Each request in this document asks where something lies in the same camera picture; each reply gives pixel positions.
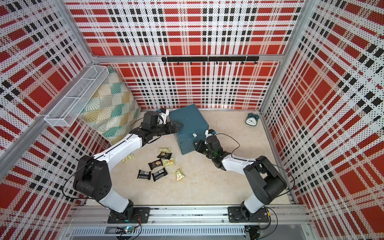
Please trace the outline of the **teal drawer cabinet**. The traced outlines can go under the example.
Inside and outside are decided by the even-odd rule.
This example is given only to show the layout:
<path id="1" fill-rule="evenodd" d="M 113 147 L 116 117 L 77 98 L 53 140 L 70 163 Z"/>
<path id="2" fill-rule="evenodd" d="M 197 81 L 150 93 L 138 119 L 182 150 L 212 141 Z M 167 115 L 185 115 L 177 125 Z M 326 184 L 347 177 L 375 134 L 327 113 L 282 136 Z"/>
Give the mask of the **teal drawer cabinet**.
<path id="1" fill-rule="evenodd" d="M 169 118 L 173 124 L 182 126 L 176 133 L 182 155 L 195 151 L 194 142 L 205 141 L 209 124 L 195 104 L 171 111 Z"/>

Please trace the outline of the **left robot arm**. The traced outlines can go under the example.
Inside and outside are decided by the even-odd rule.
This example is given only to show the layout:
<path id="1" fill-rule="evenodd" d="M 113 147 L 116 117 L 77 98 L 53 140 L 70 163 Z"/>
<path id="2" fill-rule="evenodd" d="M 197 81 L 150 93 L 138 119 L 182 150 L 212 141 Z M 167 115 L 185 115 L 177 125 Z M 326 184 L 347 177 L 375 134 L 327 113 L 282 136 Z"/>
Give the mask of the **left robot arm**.
<path id="1" fill-rule="evenodd" d="M 179 122 L 168 121 L 168 115 L 165 109 L 146 112 L 142 123 L 118 143 L 92 157 L 81 157 L 74 174 L 74 190 L 116 213 L 130 209 L 132 202 L 112 187 L 110 173 L 129 154 L 154 142 L 154 137 L 175 134 L 183 128 Z"/>

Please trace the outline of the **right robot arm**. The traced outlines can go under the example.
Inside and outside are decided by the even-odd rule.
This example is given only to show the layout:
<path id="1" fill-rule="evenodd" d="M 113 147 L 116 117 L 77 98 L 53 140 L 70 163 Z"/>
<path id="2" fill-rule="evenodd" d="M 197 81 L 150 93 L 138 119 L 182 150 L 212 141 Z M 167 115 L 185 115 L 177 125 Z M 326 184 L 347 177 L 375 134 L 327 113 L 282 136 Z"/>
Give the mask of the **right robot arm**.
<path id="1" fill-rule="evenodd" d="M 244 175 L 252 194 L 241 203 L 244 217 L 250 217 L 269 205 L 287 188 L 285 178 L 265 156 L 256 159 L 241 158 L 224 151 L 217 136 L 194 142 L 195 151 L 210 159 L 216 168 Z"/>

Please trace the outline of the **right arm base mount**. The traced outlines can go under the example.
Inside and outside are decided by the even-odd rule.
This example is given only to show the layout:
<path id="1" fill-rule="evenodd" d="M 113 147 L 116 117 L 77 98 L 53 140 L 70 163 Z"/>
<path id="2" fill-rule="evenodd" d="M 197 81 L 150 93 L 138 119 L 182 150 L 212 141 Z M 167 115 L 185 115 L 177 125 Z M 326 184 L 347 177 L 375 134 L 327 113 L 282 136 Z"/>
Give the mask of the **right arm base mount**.
<path id="1" fill-rule="evenodd" d="M 249 212 L 245 207 L 228 207 L 230 223 L 268 223 L 269 213 L 265 208 L 260 208 L 255 213 Z"/>

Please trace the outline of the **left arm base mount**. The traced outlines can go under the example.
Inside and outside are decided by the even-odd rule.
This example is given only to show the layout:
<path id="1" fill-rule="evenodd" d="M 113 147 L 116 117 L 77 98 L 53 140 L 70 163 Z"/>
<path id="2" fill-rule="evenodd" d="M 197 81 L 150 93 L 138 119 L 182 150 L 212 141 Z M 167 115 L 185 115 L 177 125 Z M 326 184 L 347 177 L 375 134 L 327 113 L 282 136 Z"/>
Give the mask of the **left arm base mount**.
<path id="1" fill-rule="evenodd" d="M 111 210 L 108 224 L 146 224 L 151 208 L 128 207 L 123 213 Z"/>

